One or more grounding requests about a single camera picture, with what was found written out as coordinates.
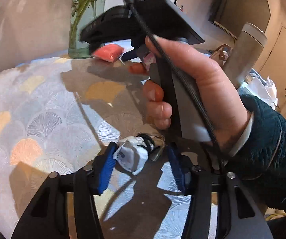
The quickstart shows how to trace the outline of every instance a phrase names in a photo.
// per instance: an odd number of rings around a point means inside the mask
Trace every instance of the screw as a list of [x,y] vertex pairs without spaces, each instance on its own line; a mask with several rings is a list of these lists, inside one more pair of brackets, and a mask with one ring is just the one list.
[[193,165],[192,166],[192,171],[193,172],[200,172],[202,168],[199,165]]
[[90,165],[90,164],[85,165],[85,166],[83,167],[83,170],[89,172],[89,171],[93,170],[93,166]]
[[51,173],[49,174],[49,177],[50,177],[51,179],[53,179],[53,178],[56,178],[58,175],[59,175],[59,174],[58,174],[57,172],[51,172]]
[[228,172],[226,175],[227,175],[227,177],[230,178],[230,179],[235,179],[235,177],[236,177],[233,172]]

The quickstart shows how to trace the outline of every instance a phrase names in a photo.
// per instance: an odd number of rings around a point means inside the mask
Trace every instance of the sleeve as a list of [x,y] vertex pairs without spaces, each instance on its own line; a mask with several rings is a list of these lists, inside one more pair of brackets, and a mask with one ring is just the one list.
[[286,119],[255,96],[244,95],[241,100],[254,112],[249,138],[237,153],[248,164],[230,161],[226,169],[269,207],[286,211]]

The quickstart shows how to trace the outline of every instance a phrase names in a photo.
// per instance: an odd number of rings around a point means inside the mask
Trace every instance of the green glass vase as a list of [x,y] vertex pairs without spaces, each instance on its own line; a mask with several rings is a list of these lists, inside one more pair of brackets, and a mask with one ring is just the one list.
[[80,42],[81,30],[104,12],[105,0],[72,0],[68,54],[71,58],[89,58],[89,45]]

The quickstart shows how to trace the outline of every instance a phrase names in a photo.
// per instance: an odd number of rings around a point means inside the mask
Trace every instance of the red packet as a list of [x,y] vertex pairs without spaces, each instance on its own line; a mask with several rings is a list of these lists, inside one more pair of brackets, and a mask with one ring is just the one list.
[[124,49],[117,44],[109,44],[97,49],[93,56],[105,60],[107,62],[115,62],[119,56],[123,53]]

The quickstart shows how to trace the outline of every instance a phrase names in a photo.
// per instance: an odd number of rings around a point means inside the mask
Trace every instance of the finger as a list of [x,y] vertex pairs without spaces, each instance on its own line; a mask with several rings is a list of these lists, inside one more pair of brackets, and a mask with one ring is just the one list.
[[146,71],[142,63],[134,63],[131,66],[129,66],[128,70],[130,73],[133,73],[133,74],[148,75],[148,72]]
[[171,119],[154,119],[154,124],[159,129],[167,129],[171,125]]
[[163,89],[156,83],[148,80],[143,86],[143,94],[149,101],[160,102],[164,98]]
[[[204,56],[193,47],[186,43],[167,40],[161,37],[154,36],[163,50],[168,54],[173,63],[187,72],[196,79],[199,86],[204,83],[213,83],[219,80],[228,81],[221,67],[214,60]],[[147,37],[147,47],[155,54],[158,54],[157,49]]]
[[148,102],[147,113],[156,119],[168,119],[172,115],[172,107],[167,102]]

